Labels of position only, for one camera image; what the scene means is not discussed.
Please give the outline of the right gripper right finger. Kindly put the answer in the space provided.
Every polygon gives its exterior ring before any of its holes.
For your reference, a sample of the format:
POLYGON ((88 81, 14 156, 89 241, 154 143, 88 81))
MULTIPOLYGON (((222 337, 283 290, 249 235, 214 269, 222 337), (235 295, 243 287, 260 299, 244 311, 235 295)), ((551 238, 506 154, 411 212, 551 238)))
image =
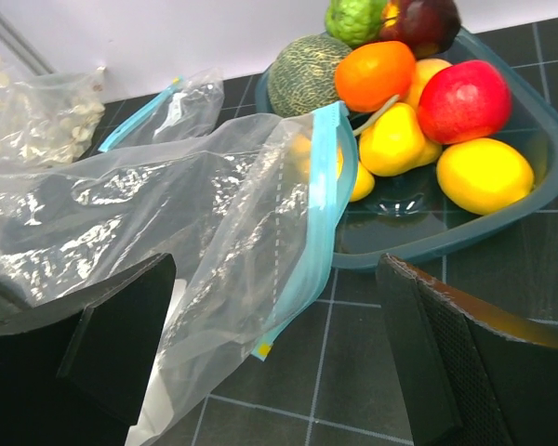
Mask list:
POLYGON ((462 292, 396 256, 379 299, 417 445, 558 445, 558 327, 462 292))

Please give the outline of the netted green melon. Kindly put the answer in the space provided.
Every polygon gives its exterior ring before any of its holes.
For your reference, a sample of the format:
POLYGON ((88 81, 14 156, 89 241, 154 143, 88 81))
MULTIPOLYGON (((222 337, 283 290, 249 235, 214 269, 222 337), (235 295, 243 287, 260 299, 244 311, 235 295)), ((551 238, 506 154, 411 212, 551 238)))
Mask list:
POLYGON ((292 117, 337 101, 335 70, 351 52, 326 34, 306 35, 288 44, 269 70, 267 94, 273 111, 292 117))

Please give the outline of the bumpy green fruit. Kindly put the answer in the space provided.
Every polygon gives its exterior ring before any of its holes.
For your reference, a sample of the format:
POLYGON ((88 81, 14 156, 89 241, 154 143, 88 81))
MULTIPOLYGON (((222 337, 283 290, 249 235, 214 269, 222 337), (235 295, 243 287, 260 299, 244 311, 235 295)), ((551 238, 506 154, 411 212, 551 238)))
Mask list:
POLYGON ((325 30, 352 48, 371 43, 378 37, 387 4, 383 0, 331 0, 325 30))

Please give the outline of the clear zip bag blue zipper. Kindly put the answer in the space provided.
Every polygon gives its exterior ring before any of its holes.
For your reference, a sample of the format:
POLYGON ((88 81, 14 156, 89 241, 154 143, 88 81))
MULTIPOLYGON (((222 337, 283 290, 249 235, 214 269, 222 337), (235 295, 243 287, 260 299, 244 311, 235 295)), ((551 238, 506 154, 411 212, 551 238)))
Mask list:
POLYGON ((0 289, 31 307, 158 254, 176 276, 139 420, 151 445, 276 337, 328 281, 356 148, 341 102, 211 134, 0 175, 0 289), (307 179, 290 153, 312 142, 307 179))

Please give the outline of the dark red apple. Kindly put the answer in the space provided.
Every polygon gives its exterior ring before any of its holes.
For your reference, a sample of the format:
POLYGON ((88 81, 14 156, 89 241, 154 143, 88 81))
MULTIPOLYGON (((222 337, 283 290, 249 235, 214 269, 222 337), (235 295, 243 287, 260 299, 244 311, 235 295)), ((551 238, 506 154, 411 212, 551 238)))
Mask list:
POLYGON ((381 41, 406 44, 416 59, 447 51, 461 28, 458 8, 451 0, 395 0, 382 11, 381 41))

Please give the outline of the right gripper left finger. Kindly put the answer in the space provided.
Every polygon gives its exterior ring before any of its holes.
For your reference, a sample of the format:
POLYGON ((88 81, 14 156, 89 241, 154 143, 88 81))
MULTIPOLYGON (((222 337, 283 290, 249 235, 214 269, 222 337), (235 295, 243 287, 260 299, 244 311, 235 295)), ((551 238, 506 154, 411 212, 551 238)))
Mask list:
POLYGON ((158 254, 37 307, 0 289, 0 445, 123 444, 175 276, 158 254))

